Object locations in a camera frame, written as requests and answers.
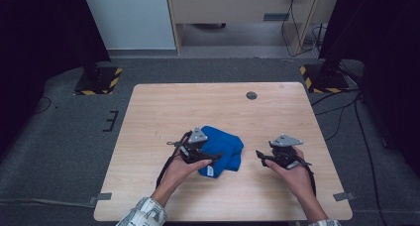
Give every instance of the tripod base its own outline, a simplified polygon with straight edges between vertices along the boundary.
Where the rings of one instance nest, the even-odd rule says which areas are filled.
[[[331,78],[323,78],[320,74],[322,64],[305,64],[300,67],[306,88],[310,93],[336,93],[349,89],[349,84],[341,73],[334,73]]]
[[[99,80],[90,80],[83,72],[76,87],[75,95],[110,94],[117,84],[122,68],[120,67],[98,67],[100,71]]]

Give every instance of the patterned sleeve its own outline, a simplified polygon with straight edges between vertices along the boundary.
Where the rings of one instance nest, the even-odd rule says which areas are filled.
[[[341,224],[337,220],[327,219],[309,224],[308,226],[341,226]]]
[[[166,222],[166,212],[154,199],[142,198],[136,207],[117,226],[161,226]]]

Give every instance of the blue cloth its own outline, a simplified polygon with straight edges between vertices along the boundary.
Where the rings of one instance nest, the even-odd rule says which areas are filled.
[[[204,176],[217,178],[223,170],[238,171],[244,147],[241,139],[210,126],[204,126],[201,131],[208,137],[201,152],[210,155],[222,154],[222,158],[217,160],[213,167],[208,166],[198,172]]]

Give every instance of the hand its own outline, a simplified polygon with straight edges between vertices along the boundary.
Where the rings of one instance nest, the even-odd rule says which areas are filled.
[[[186,164],[179,155],[178,150],[176,157],[167,168],[160,185],[152,194],[151,198],[156,200],[162,207],[165,207],[176,188],[179,187],[191,173],[200,170],[209,164],[211,164],[211,160],[202,160],[193,164]]]
[[[294,146],[293,149],[296,151],[297,156],[303,159],[303,152]],[[284,179],[288,188],[302,206],[308,223],[328,219],[327,214],[312,191],[309,173],[303,165],[299,164],[293,169],[284,169],[270,160],[265,160],[265,163]]]

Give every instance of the wall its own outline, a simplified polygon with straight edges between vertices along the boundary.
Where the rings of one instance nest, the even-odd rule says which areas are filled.
[[[87,0],[107,50],[175,50],[166,0]]]

